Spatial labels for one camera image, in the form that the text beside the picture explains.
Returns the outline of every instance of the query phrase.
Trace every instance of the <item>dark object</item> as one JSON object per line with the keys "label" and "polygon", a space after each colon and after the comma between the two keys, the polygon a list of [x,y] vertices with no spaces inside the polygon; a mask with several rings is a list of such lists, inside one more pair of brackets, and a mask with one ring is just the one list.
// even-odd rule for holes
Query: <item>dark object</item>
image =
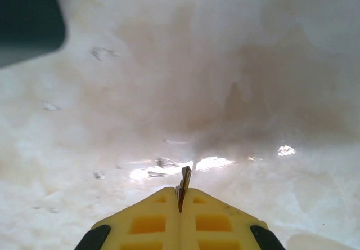
{"label": "dark object", "polygon": [[110,226],[101,225],[88,231],[81,239],[78,246],[75,247],[75,250],[100,250],[110,230]]}
{"label": "dark object", "polygon": [[261,226],[251,226],[250,229],[261,250],[285,250],[275,234],[270,230]]}
{"label": "dark object", "polygon": [[0,67],[55,51],[64,39],[57,0],[0,0]]}

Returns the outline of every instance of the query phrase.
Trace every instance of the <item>black rubber edge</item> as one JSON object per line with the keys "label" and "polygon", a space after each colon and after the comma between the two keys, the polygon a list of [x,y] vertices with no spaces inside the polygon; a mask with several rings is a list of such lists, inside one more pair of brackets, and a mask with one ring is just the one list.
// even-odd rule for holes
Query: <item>black rubber edge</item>
{"label": "black rubber edge", "polygon": [[270,230],[256,225],[251,226],[250,230],[261,250],[285,250],[279,239]]}
{"label": "black rubber edge", "polygon": [[110,230],[109,225],[101,225],[88,231],[75,247],[75,250],[100,250]]}

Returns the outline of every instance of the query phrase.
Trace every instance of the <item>marble surface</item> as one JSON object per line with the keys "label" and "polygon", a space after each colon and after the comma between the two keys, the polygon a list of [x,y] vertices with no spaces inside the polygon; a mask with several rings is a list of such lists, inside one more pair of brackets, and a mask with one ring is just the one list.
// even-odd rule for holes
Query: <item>marble surface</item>
{"label": "marble surface", "polygon": [[2,249],[74,249],[185,164],[288,250],[360,249],[359,0],[59,1],[63,48],[0,70]]}

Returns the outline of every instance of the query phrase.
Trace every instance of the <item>white stone floor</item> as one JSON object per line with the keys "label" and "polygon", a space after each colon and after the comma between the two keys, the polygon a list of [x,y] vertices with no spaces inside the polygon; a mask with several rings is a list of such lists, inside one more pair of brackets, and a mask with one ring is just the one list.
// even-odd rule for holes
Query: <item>white stone floor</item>
{"label": "white stone floor", "polygon": [[1,249],[74,249],[194,162],[286,249],[360,249],[359,0],[59,1],[63,48],[0,70]]}

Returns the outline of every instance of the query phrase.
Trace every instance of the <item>yellow plastic part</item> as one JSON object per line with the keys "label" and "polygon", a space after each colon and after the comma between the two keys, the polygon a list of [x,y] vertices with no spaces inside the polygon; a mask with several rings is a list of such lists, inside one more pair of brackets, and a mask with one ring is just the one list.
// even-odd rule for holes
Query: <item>yellow plastic part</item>
{"label": "yellow plastic part", "polygon": [[188,189],[179,213],[175,188],[166,187],[98,223],[111,231],[101,250],[260,250],[251,225],[263,221]]}

